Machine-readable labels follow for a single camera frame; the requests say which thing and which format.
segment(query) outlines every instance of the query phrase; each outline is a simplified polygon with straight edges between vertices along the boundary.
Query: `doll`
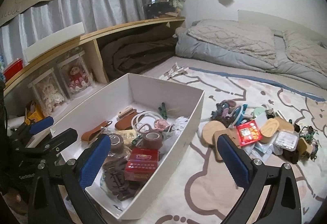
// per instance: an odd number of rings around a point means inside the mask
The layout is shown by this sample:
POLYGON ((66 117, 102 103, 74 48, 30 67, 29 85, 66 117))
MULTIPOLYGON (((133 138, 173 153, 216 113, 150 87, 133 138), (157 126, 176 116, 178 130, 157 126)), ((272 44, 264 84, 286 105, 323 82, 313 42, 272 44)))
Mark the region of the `doll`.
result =
POLYGON ((79 92, 89 85, 86 73, 78 65, 73 65, 69 70, 69 89, 71 92, 79 92))
POLYGON ((45 100, 46 111, 50 114, 55 111, 61 102, 65 100, 63 95, 51 83, 51 77, 48 77, 44 82, 38 83, 37 86, 42 90, 45 100))

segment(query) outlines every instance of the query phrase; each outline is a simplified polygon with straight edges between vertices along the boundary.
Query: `curtain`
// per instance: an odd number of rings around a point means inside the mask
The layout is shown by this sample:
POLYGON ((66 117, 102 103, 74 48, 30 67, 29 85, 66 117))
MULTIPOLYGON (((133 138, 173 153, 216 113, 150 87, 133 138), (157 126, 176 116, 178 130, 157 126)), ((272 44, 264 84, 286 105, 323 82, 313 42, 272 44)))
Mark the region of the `curtain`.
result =
POLYGON ((145 19, 151 0, 52 0, 36 4, 0 27, 5 65, 24 57, 23 50, 58 30, 83 22, 85 33, 145 19))

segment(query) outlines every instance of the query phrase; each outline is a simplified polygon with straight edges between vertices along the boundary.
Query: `hand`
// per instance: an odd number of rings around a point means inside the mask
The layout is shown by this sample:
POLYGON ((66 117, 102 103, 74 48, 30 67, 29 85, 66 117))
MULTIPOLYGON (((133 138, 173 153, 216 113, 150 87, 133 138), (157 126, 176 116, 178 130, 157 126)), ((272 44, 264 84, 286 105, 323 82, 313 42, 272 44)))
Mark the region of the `hand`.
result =
POLYGON ((19 192, 13 188, 9 188, 8 192, 3 196, 7 205, 19 215, 25 215, 27 213, 27 205, 19 194, 19 192))

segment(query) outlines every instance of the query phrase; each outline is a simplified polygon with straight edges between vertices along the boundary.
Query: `gray mattress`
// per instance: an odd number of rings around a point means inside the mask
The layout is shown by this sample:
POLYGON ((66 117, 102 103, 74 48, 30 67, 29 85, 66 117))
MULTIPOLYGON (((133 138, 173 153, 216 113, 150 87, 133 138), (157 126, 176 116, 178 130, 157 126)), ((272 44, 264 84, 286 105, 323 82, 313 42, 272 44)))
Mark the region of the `gray mattress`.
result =
POLYGON ((280 74, 327 89, 327 77, 313 69, 289 60, 285 54, 286 46, 282 37, 274 36, 274 41, 277 51, 277 67, 249 55, 226 50, 217 45, 197 40, 189 36, 187 32, 179 36, 175 52, 180 57, 198 59, 240 69, 280 74))

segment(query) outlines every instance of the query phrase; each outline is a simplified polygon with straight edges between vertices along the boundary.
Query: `doll in red dress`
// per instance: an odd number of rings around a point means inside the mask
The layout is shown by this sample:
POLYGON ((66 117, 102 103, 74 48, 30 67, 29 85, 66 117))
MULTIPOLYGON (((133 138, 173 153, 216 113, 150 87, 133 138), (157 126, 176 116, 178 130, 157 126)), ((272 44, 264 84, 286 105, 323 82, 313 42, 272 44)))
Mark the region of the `doll in red dress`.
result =
POLYGON ((71 67, 69 71, 69 80, 69 89, 73 93, 85 89, 90 83, 86 73, 81 70, 78 65, 74 65, 71 67))

